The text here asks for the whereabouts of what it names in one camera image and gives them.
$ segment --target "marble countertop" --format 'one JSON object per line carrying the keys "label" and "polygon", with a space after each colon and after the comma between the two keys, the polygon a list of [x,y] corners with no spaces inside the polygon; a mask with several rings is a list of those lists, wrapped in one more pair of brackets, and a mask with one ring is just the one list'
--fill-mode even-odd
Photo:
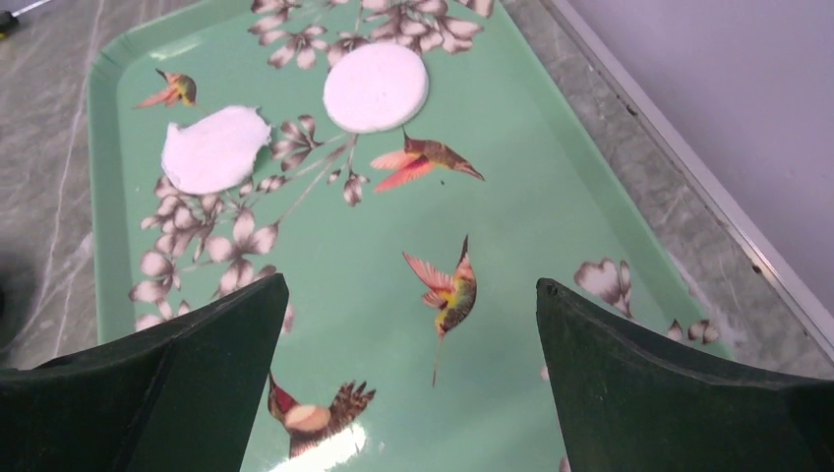
{"label": "marble countertop", "polygon": [[[95,345],[85,78],[117,35],[191,3],[53,0],[0,42],[0,365],[31,368]],[[736,358],[834,378],[834,364],[544,5],[504,3]]]}

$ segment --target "hummingbird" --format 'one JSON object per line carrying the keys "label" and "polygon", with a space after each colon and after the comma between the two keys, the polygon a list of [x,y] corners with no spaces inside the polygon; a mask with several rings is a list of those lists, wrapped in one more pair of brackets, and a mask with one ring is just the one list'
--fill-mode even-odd
{"label": "hummingbird", "polygon": [[269,373],[267,409],[289,433],[290,458],[315,448],[347,428],[368,407],[377,391],[365,391],[367,383],[344,383],[329,408],[302,405],[275,382]]}
{"label": "hummingbird", "polygon": [[377,157],[371,162],[375,169],[392,169],[394,172],[380,182],[375,192],[384,192],[422,177],[435,167],[456,170],[484,180],[475,167],[450,147],[437,141],[412,140],[402,129],[405,146]]}
{"label": "hummingbird", "polygon": [[434,387],[438,379],[438,364],[444,338],[449,331],[466,320],[472,307],[475,306],[475,298],[478,294],[478,282],[475,280],[475,271],[469,261],[469,236],[463,239],[460,260],[452,276],[406,253],[402,253],[402,256],[420,280],[429,287],[429,291],[423,294],[423,303],[440,310],[435,317],[435,331],[439,342],[438,353],[435,357],[435,371],[432,374],[432,387]]}
{"label": "hummingbird", "polygon": [[192,78],[185,74],[162,72],[159,69],[156,69],[156,72],[165,79],[168,87],[136,105],[135,109],[147,108],[159,103],[165,103],[165,106],[170,107],[178,101],[182,101],[185,106],[197,106],[197,84]]}

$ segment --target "tray rim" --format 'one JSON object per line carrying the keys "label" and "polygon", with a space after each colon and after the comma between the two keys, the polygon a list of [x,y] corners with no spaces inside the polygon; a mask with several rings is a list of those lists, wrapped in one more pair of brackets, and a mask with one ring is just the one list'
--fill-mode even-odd
{"label": "tray rim", "polygon": [[[678,292],[680,294],[686,294],[687,291],[688,291],[688,287],[686,286],[685,281],[680,277],[680,272],[678,271],[675,264],[672,262],[669,254],[665,251],[665,249],[664,249],[662,243],[659,241],[657,235],[654,233],[654,231],[651,229],[651,227],[649,226],[646,219],[640,213],[639,208],[636,206],[636,203],[628,195],[624,184],[620,181],[620,179],[617,177],[614,170],[611,168],[609,163],[606,161],[604,155],[602,154],[602,151],[597,147],[596,143],[591,138],[587,129],[582,125],[582,123],[579,120],[578,116],[576,115],[575,111],[573,111],[572,107],[567,102],[566,97],[564,96],[563,92],[559,89],[559,87],[557,86],[557,84],[555,83],[553,78],[548,73],[548,71],[545,68],[544,64],[542,63],[541,59],[539,59],[539,57],[536,55],[535,51],[532,49],[532,47],[530,47],[529,42],[527,41],[526,37],[523,35],[521,30],[518,28],[518,25],[515,23],[515,21],[509,15],[508,11],[506,10],[506,6],[503,4],[502,0],[496,0],[496,3],[497,3],[497,5],[495,7],[495,13],[494,13],[493,16],[494,17],[495,16],[504,17],[503,20],[508,22],[509,29],[511,30],[511,31],[506,31],[506,33],[510,34],[510,35],[514,35],[515,39],[517,41],[521,41],[521,43],[527,45],[527,47],[525,48],[526,50],[524,52],[524,54],[526,54],[526,57],[523,60],[524,61],[530,61],[530,63],[533,64],[531,67],[538,69],[537,73],[541,75],[540,80],[546,81],[546,84],[547,84],[546,87],[551,88],[551,91],[555,95],[555,99],[560,101],[566,107],[566,109],[570,111],[569,112],[570,116],[569,116],[568,120],[569,120],[571,126],[577,128],[579,130],[579,133],[581,134],[581,137],[578,137],[578,138],[583,140],[585,142],[585,145],[589,146],[592,149],[591,152],[593,153],[593,158],[595,160],[594,164],[597,167],[599,167],[598,171],[605,173],[605,177],[607,179],[609,179],[613,184],[615,184],[614,185],[615,189],[612,189],[612,191],[613,192],[618,192],[620,194],[620,197],[621,197],[620,201],[623,202],[623,205],[625,205],[628,208],[628,211],[629,211],[629,214],[627,216],[628,219],[631,219],[632,223],[636,222],[636,224],[640,227],[640,229],[642,229],[645,232],[645,235],[647,236],[647,238],[642,238],[641,237],[640,239],[643,240],[642,244],[647,245],[648,247],[651,248],[651,250],[647,252],[647,255],[651,255],[649,257],[649,259],[653,260],[652,265],[657,266],[657,267],[661,267],[663,270],[667,270],[668,274],[673,274],[674,276],[671,277],[671,278],[672,278],[672,283],[677,285],[676,286],[676,288],[677,288],[676,292]],[[115,55],[114,53],[118,52],[119,49],[123,47],[122,45],[123,45],[124,42],[130,43],[131,42],[130,38],[133,35],[142,34],[142,33],[143,34],[150,34],[151,32],[157,33],[158,31],[160,31],[160,32],[167,31],[167,34],[155,34],[153,42],[152,42],[153,45],[151,45],[150,47],[142,48],[142,50],[136,50],[136,49],[133,50],[132,51],[132,57],[130,57],[131,61],[138,59],[139,55],[145,54],[149,50],[151,50],[155,47],[163,45],[163,44],[165,44],[167,42],[170,42],[172,40],[176,40],[176,39],[182,38],[184,36],[193,34],[193,33],[197,32],[199,30],[202,30],[204,28],[208,28],[210,26],[213,26],[214,24],[217,23],[218,20],[221,20],[224,16],[228,16],[227,14],[242,15],[242,14],[245,14],[249,11],[250,10],[248,8],[248,3],[245,3],[245,2],[226,3],[226,2],[223,2],[222,0],[201,0],[201,1],[199,1],[195,4],[193,4],[193,5],[190,5],[190,6],[187,6],[185,8],[173,11],[173,12],[168,13],[168,14],[162,16],[162,17],[159,17],[159,18],[157,18],[157,19],[155,19],[151,22],[148,22],[148,23],[145,23],[145,24],[140,25],[138,27],[135,27],[133,29],[130,29],[130,30],[122,33],[121,35],[117,36],[115,39],[110,41],[106,46],[104,46],[101,49],[101,51],[96,56],[95,60],[92,62],[91,66],[90,66],[89,73],[88,73],[88,79],[90,80],[90,82],[89,82],[90,86],[88,87],[88,97],[87,97],[87,99],[88,99],[89,122],[90,122],[90,125],[89,125],[89,141],[90,141],[90,146],[89,146],[89,162],[90,162],[89,172],[90,172],[90,182],[91,183],[97,182],[97,181],[100,180],[100,178],[97,177],[97,173],[101,170],[99,168],[100,165],[101,165],[100,163],[102,162],[102,159],[103,159],[103,157],[101,157],[101,156],[103,154],[106,154],[106,149],[103,149],[103,148],[108,147],[107,144],[103,144],[102,141],[96,139],[96,129],[98,128],[98,126],[96,126],[96,123],[98,123],[100,120],[107,120],[108,119],[108,112],[104,111],[104,110],[108,109],[108,107],[105,106],[105,105],[107,105],[107,102],[106,102],[106,100],[104,100],[104,102],[102,103],[102,96],[101,96],[102,93],[100,91],[97,91],[96,87],[93,87],[93,82],[91,80],[92,75],[95,73],[96,68],[99,67],[101,64],[106,64],[106,63],[115,64],[115,65],[117,65],[117,67],[121,68],[121,71],[120,71],[118,77],[110,77],[110,78],[107,79],[109,81],[109,84],[107,84],[107,86],[110,87],[109,91],[112,91],[115,94],[115,91],[118,87],[119,80],[122,77],[121,73],[123,73],[127,69],[127,66],[130,62],[122,64],[122,65],[118,65],[118,63],[113,61],[113,59],[111,59],[110,56]],[[209,21],[207,23],[202,22],[202,23],[197,23],[197,24],[191,24],[191,25],[189,25],[188,28],[179,29],[173,34],[171,33],[170,29],[164,28],[164,25],[167,24],[168,22],[171,22],[171,21],[173,21],[175,19],[178,19],[178,18],[181,18],[181,17],[189,16],[189,15],[205,15],[206,18],[203,18],[203,20],[209,20]],[[111,110],[116,109],[115,106],[110,106],[109,108]],[[110,142],[112,143],[113,140],[115,140],[118,143],[118,140],[119,140],[118,133],[116,133],[115,138],[112,138]],[[102,253],[101,248],[104,245],[104,243],[103,243],[104,238],[101,234],[102,233],[102,231],[101,231],[102,221],[100,220],[100,217],[98,217],[98,216],[100,215],[101,212],[103,212],[103,209],[107,206],[107,203],[105,202],[105,199],[107,199],[107,197],[103,196],[99,192],[97,186],[90,185],[90,199],[91,199],[91,203],[92,203],[93,249],[94,249],[95,254],[101,254]],[[102,344],[102,343],[105,343],[105,342],[108,342],[109,340],[111,340],[108,337],[105,337],[103,335],[102,329],[101,329],[102,322],[106,318],[103,315],[103,313],[105,313],[105,312],[104,312],[104,307],[102,306],[102,305],[106,305],[104,303],[104,298],[105,297],[101,296],[101,293],[102,293],[102,288],[101,287],[103,285],[106,285],[106,283],[105,283],[105,270],[104,270],[104,267],[102,267],[103,263],[102,263],[101,258],[96,257],[96,258],[93,258],[93,259],[94,259],[94,264],[93,264],[94,265],[94,278],[95,278],[95,282],[96,282],[95,306],[96,306],[96,321],[97,321],[97,342],[98,342],[98,344]],[[702,319],[707,318],[707,317],[704,316],[705,310],[704,310],[704,307],[701,305],[700,302],[692,299],[691,297],[686,297],[684,299],[686,300],[687,303],[690,303],[690,308],[692,309],[693,313],[700,314],[700,317]],[[731,359],[731,360],[733,360],[735,358],[733,350],[730,349],[729,346],[727,346],[723,343],[719,344],[719,346],[720,346],[719,349],[721,351],[721,356],[722,357],[725,357],[725,358]]]}

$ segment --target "white cotton pad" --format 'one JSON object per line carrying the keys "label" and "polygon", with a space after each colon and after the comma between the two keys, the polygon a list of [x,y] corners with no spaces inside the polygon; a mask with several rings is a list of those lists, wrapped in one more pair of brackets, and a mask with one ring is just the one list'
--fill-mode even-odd
{"label": "white cotton pad", "polygon": [[342,57],[325,81],[325,109],[349,133],[396,128],[420,111],[429,76],[417,53],[393,43],[366,44]]}
{"label": "white cotton pad", "polygon": [[205,195],[234,187],[255,167],[271,127],[256,108],[227,106],[188,128],[168,125],[162,170],[180,192]]}

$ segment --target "tray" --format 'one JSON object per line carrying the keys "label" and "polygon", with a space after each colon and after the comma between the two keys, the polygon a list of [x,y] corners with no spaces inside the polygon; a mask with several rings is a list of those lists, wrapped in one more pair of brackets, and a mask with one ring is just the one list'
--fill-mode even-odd
{"label": "tray", "polygon": [[[539,277],[573,281],[615,313],[728,357],[500,3],[300,4],[204,1],[123,34],[89,76],[99,340],[278,270],[291,291],[272,363],[281,392],[303,404],[330,405],[338,391],[350,400],[299,454],[268,411],[265,379],[241,470],[554,470],[565,450],[543,380]],[[354,139],[329,121],[322,88],[330,61],[367,40],[421,52],[431,91],[403,131]],[[136,109],[166,87],[157,69],[179,87],[170,106]],[[259,107],[272,150],[238,189],[179,194],[159,166],[168,123],[234,104]],[[390,171],[371,162],[403,149],[404,134],[447,145],[484,180],[436,168],[376,193]],[[403,254],[452,274],[464,247],[476,282],[457,272],[447,299],[461,313],[473,285],[477,296],[462,323],[441,325],[433,387],[438,310]]]}

